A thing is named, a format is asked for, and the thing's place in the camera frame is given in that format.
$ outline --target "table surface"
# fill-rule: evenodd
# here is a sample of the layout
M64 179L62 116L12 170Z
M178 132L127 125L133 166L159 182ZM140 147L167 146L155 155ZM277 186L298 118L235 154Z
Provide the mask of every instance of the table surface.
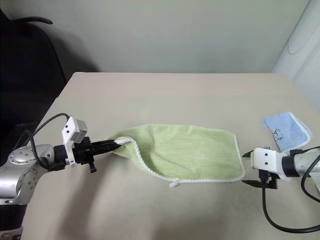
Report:
M240 153L278 150L262 118L292 112L320 143L320 113L282 74L75 73L43 121L65 112L86 122L91 141L144 124L183 124L235 133ZM65 119L41 130L36 144L62 144ZM243 159L244 179L258 171ZM95 157L96 173L80 166L44 175L23 221L24 240L300 240L281 232L262 210L261 189L241 181L169 182L115 154ZM307 182L316 194L312 181ZM271 218L290 228L320 223L320 206L300 189L300 179L280 180L267 191Z

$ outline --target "white wall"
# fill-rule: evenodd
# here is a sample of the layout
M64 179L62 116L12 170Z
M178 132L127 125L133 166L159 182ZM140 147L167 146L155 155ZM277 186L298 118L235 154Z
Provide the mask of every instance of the white wall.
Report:
M264 73L307 2L1 0L1 8L11 19L52 20L37 24L65 68L81 59L100 72Z
M320 111L320 0L310 0L273 72L287 74Z

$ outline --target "black chair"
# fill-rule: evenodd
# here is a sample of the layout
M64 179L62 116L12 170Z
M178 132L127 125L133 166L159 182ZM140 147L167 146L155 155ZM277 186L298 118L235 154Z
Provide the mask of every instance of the black chair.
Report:
M2 165L20 134L37 127L67 81L46 33L28 23L52 22L42 17L10 20L0 14Z

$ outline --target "black cable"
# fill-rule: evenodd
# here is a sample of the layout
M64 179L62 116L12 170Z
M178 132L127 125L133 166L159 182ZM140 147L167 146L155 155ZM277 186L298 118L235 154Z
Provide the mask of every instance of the black cable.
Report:
M24 134L27 134L29 139L30 139L30 143L31 143L31 148L32 148L32 152L33 152L33 156L34 156L34 159L36 160L36 162L41 166L43 167L44 169L49 169L49 166L45 165L40 159L39 159L39 156L38 156L38 153L37 153L37 149L36 149L36 144L35 144L35 140L34 140L34 136L32 136L32 132L28 129L24 130L22 135L23 136Z
M306 189L304 189L305 187L305 181L306 178L308 177L309 173L312 171L312 169L314 168L314 166L319 162L320 160L320 155L313 161L313 163L309 166L309 168L307 169L307 171L304 173L302 180L301 180L301 188L303 190L303 192L305 194L307 194L308 197L316 200L317 198L315 198L314 196L312 196L311 194L309 194ZM266 204L266 182L262 182L262 207L263 207L263 213L265 215L265 218L268 220L268 222L274 226L276 229L279 229L283 232L287 232L287 233L292 233L292 234L306 234L306 233L312 233L312 232L316 232L316 231L320 231L320 225L316 225L316 226L312 226L312 227L307 227L307 228L288 228L288 227L283 227L280 226L278 224L276 224L274 221L271 220L271 218L269 217L268 211L267 211L267 204Z
M50 117L47 121L45 121L43 124L41 124L32 134L32 136L35 136L45 125L47 125L49 122L51 122L53 119L56 119L57 117L60 117L60 116L65 116L66 117L66 120L68 121L68 119L70 118L70 116L66 113L59 113L57 115L54 115L52 117ZM19 141L17 142L17 144L15 145L15 147L17 147L18 143L21 141L21 137L19 139ZM26 146L27 143L28 143L29 139L27 139L23 144L22 146Z
M316 198L315 196L312 196L307 190L306 190L306 179L309 176L309 174L311 173L312 169L317 165L317 163L320 161L320 155L313 161L313 163L311 163L311 165L309 166L309 168L306 170L306 172L304 173L304 175L302 176L301 179L301 189L302 191L311 199L317 201L318 203L320 203L320 199Z
M309 149L306 149L306 150L303 150L303 153L306 153L312 149L320 149L320 146L315 146L315 147L312 147L312 148L309 148Z
M13 149L12 149L11 152L13 152L14 150L16 150L16 149L18 148L18 145L19 145L21 139L23 138L23 136L24 136L25 134L26 134L26 132L24 131L24 132L20 135L18 141L17 141L16 144L14 145L14 147L13 147Z

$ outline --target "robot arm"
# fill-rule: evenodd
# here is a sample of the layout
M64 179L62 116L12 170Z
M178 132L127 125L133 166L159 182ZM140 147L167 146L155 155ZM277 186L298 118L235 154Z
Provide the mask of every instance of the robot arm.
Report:
M320 146L307 150L291 150L290 155L278 153L270 148L256 148L243 157L250 157L251 167L259 171L259 178L256 180L243 180L244 183L262 188L262 208L265 218L278 230L287 233L304 234L320 231L320 225L306 228L288 228L276 224L270 218L266 204L266 189L277 189L277 179L287 180L288 178L300 177L302 191L311 199L320 203L320 199L311 195L305 188L307 177L312 177L315 183L317 194L320 196Z
M85 122L72 116L61 133L63 145L35 146L41 162L35 159L31 146L23 146L15 149L0 167L0 240L20 239L27 204L42 175L63 170L66 165L74 167L77 164L89 164L90 172L94 173L97 171L94 156L120 147L113 140L90 142L89 137L85 137Z
M307 151L292 150L290 155L277 152L268 148L256 148L243 155L250 156L250 164L253 169L259 170L259 175L267 172L271 180L268 181L270 189L277 189L277 179L288 180L289 178L302 177L313 161L320 155L320 148ZM309 173L315 183L317 193L320 195L320 162ZM243 180L244 183L256 188L261 188L261 182L255 180Z

